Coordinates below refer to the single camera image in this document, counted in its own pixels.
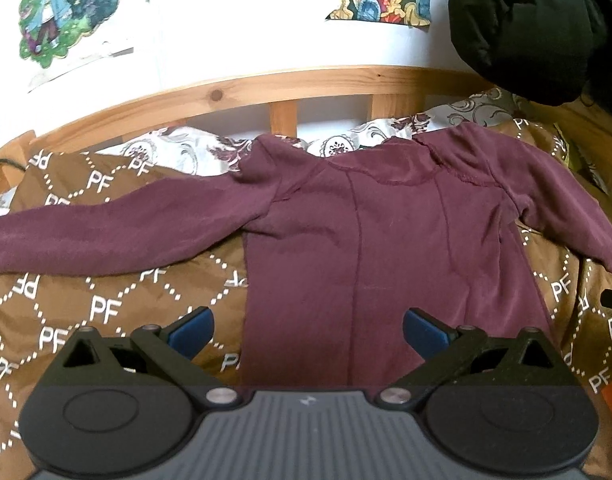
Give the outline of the wooden bed frame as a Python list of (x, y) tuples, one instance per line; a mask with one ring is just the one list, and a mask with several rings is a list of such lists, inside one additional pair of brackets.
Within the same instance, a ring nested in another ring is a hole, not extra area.
[[(0, 192), (21, 182), (24, 162), (43, 148), (78, 152), (109, 140), (127, 141), (195, 116), (251, 105), (268, 108), (272, 132), (294, 136), (301, 100), (368, 96), (368, 116), (374, 119), (420, 112), (430, 96), (466, 98), (489, 87), (480, 76), (454, 70), (358, 66), (211, 81), (166, 90), (101, 110), (44, 136), (24, 132), (0, 148)], [(526, 114), (535, 122), (555, 122), (568, 139), (590, 155), (609, 189), (606, 193), (596, 188), (590, 192), (612, 206), (612, 116), (587, 100), (562, 106), (535, 104)]]

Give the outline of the black puffer jacket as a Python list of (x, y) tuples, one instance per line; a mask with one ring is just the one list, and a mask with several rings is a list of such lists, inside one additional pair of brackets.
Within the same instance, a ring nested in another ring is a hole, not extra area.
[(612, 0), (448, 0), (448, 14), (484, 79), (545, 105), (586, 94), (612, 115)]

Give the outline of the anime boy wall poster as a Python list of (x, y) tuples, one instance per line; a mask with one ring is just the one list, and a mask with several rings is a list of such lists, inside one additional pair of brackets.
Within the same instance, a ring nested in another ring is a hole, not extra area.
[(20, 57), (44, 70), (116, 11), (120, 0), (21, 0)]

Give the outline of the brown PF-print blanket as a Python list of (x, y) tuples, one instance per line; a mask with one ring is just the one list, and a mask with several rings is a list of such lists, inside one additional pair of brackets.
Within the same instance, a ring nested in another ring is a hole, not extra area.
[[(553, 157), (545, 142), (530, 140), (527, 131), (492, 131)], [(600, 302), (601, 293), (612, 288), (612, 273), (599, 261), (529, 226), (519, 226), (518, 231), (550, 318), (545, 332), (594, 398), (600, 414), (600, 436), (587, 471), (612, 479), (612, 413), (602, 396), (612, 382), (612, 309)], [(123, 335), (143, 323), (164, 325), (207, 307), (215, 319), (214, 336), (195, 364), (227, 384), (256, 387), (242, 378), (247, 305), (248, 268), (241, 232), (191, 259), (146, 271), (96, 276), (0, 274), (0, 441), (38, 376), (79, 326)]]

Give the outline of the maroon long-sleeve top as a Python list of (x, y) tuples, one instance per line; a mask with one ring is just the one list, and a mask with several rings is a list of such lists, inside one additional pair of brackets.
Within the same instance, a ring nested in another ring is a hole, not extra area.
[(400, 334), (411, 307), (497, 337), (549, 329), (519, 226), (612, 273), (598, 203), (511, 136), (465, 122), (320, 158), (266, 134), (220, 176), (0, 217), (0, 274), (146, 271), (241, 232), (243, 381), (379, 387), (419, 363)]

